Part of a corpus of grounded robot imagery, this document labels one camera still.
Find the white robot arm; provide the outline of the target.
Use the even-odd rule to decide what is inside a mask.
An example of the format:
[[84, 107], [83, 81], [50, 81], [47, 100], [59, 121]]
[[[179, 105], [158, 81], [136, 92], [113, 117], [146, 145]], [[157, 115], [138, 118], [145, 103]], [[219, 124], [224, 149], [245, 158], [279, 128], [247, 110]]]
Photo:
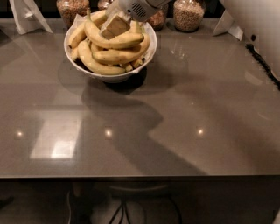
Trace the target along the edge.
[[[106, 10], [108, 17], [100, 34], [107, 38], [128, 30], [132, 19], [143, 22], [171, 0], [115, 0]], [[273, 78], [280, 77], [280, 0], [219, 0], [224, 12], [217, 30], [243, 32], [250, 51]]]

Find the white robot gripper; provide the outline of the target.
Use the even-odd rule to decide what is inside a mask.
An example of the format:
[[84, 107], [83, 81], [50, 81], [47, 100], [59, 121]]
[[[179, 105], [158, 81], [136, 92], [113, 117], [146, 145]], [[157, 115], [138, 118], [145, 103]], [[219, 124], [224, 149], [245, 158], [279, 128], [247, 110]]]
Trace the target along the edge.
[[112, 39], [130, 29], [130, 20], [143, 22], [156, 14], [171, 0], [114, 0], [106, 9], [107, 20], [100, 35]]

